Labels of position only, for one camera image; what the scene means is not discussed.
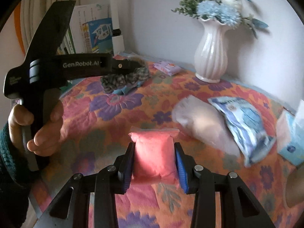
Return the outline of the blue white wipes pouch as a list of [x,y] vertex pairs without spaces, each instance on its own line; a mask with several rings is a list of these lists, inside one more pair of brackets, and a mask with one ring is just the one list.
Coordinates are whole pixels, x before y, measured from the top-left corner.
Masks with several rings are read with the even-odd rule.
[[267,135],[259,111],[240,97],[213,97],[208,102],[220,111],[240,151],[244,166],[262,161],[272,149],[276,139]]

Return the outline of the pink soft packet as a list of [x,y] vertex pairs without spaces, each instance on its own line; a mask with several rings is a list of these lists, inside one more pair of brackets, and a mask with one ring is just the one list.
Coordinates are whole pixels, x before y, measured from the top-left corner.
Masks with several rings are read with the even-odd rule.
[[129,136],[135,143],[133,184],[179,185],[174,148],[178,135],[178,129],[131,127]]

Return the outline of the teal cloth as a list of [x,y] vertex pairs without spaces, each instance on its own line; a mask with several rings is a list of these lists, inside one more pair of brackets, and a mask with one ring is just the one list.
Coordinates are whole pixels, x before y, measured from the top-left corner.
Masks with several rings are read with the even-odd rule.
[[124,86],[121,89],[114,90],[112,93],[116,94],[116,95],[127,95],[131,91],[134,91],[136,88],[141,87],[143,83],[144,83],[144,81],[138,81],[135,84],[127,84],[126,86]]

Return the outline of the blue tissue box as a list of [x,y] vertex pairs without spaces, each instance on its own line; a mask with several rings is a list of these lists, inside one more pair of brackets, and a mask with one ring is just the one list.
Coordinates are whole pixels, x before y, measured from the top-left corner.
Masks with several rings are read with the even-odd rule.
[[284,110],[276,125],[277,152],[294,166],[303,163],[303,100],[295,115]]

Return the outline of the translucent white plastic bag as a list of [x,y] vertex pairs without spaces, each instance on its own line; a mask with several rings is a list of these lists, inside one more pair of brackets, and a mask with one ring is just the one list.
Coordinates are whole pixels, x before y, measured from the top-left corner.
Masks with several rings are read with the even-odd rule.
[[189,95],[174,106],[172,120],[191,137],[226,154],[240,157],[240,150],[223,116],[212,105]]

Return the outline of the purple tissue packet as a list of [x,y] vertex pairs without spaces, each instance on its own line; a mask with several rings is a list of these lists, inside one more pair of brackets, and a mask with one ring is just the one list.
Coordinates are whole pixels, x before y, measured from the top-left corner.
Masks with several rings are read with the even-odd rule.
[[182,68],[178,65],[175,65],[173,63],[167,62],[167,61],[160,61],[154,63],[154,68],[157,70],[169,75],[173,76],[181,72]]

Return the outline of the white ribbed ceramic vase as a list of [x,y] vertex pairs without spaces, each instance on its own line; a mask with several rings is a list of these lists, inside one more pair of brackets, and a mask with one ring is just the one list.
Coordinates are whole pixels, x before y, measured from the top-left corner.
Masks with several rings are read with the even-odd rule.
[[207,83],[219,83],[228,66],[225,33],[232,29],[214,19],[199,19],[204,34],[194,54],[196,77]]

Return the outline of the blue white artificial flowers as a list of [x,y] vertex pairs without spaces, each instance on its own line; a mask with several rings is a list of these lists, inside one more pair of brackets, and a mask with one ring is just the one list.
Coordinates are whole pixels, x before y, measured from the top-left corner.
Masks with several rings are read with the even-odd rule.
[[246,26],[256,36],[257,30],[266,30],[268,25],[250,14],[242,15],[242,4],[239,0],[180,0],[179,7],[172,10],[194,19],[212,19],[235,29],[240,25]]

